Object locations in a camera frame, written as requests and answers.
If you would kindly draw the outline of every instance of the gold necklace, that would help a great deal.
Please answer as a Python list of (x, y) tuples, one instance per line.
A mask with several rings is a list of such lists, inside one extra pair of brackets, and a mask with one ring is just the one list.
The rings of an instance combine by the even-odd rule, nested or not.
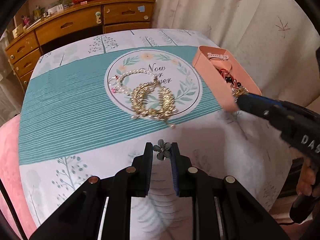
[[(159, 101), (161, 108), (159, 110), (154, 108), (146, 109), (145, 99), (148, 97), (156, 87), (161, 87), (159, 93)], [(149, 117), (150, 119), (157, 119), (164, 121), (171, 128), (175, 128), (175, 124), (168, 124), (167, 121), (174, 112), (177, 111), (174, 104), (174, 95), (169, 88), (160, 85), (158, 78), (154, 77), (153, 82), (140, 84), (132, 93), (130, 101), (132, 109), (137, 115), (131, 116), (131, 119), (138, 119), (139, 117)]]

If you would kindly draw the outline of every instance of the black bead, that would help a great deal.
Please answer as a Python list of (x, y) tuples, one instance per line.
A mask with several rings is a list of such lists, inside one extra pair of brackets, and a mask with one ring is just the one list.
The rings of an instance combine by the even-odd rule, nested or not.
[(226, 77), (226, 82), (227, 83), (232, 83), (232, 78), (231, 77)]

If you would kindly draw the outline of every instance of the hand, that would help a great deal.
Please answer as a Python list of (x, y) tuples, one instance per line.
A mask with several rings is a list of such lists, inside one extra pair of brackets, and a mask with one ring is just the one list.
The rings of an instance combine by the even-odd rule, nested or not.
[(310, 166), (310, 159), (305, 159), (302, 165), (299, 181), (297, 184), (297, 194), (303, 194), (306, 196), (310, 196), (312, 194), (313, 197), (319, 197), (320, 185), (312, 191), (312, 185), (314, 185), (316, 181), (316, 173), (310, 168)]

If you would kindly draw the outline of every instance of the metal rivet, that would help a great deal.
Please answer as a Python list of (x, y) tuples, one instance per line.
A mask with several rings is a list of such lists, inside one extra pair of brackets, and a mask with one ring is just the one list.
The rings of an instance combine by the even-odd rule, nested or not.
[(188, 171), (189, 171), (190, 173), (197, 173), (197, 172), (198, 172), (198, 169), (197, 169), (196, 167), (190, 167), (190, 168), (188, 169)]
[(226, 182), (228, 183), (234, 183), (236, 179), (232, 176), (226, 176)]
[(98, 178), (97, 176), (91, 176), (88, 181), (89, 181), (91, 184), (94, 184), (94, 183), (97, 183), (98, 180), (99, 180), (99, 178)]
[(134, 173), (136, 171), (136, 168), (133, 166), (130, 166), (130, 167), (126, 168), (125, 171), (127, 173)]

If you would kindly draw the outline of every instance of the white curtain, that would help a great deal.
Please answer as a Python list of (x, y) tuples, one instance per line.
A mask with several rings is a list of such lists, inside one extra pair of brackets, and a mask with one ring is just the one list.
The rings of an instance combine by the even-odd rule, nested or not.
[(0, 38), (0, 126), (20, 113), (24, 96), (4, 51), (8, 45), (5, 31)]
[(152, 24), (200, 31), (267, 97), (307, 106), (320, 95), (320, 37), (294, 0), (156, 0)]

